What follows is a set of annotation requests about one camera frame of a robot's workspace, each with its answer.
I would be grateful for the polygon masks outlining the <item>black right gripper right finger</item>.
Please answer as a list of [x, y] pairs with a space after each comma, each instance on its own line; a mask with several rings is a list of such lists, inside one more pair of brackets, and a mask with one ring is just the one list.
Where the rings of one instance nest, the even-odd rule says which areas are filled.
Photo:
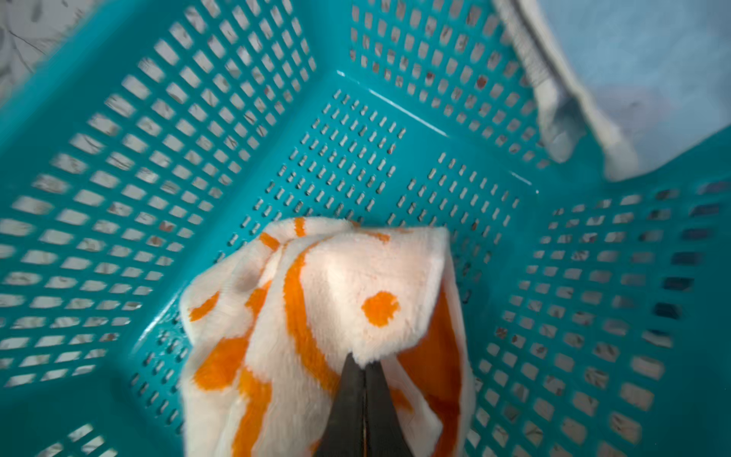
[[380, 362], [365, 368], [365, 455], [412, 456]]

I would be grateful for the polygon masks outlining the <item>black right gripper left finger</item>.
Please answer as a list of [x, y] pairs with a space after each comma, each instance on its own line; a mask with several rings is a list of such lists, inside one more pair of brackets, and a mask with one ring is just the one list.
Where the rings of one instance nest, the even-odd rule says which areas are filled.
[[348, 354], [338, 390], [322, 439], [314, 452], [317, 457], [363, 457], [365, 455], [364, 405], [365, 371]]

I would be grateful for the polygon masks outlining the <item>white orange patterned towel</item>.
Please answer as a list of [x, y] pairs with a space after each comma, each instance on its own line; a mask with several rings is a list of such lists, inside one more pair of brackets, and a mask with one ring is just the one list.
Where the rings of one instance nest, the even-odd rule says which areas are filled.
[[476, 398], [446, 228], [274, 222], [179, 307], [186, 455], [314, 455], [348, 360], [382, 365], [413, 455], [462, 454]]

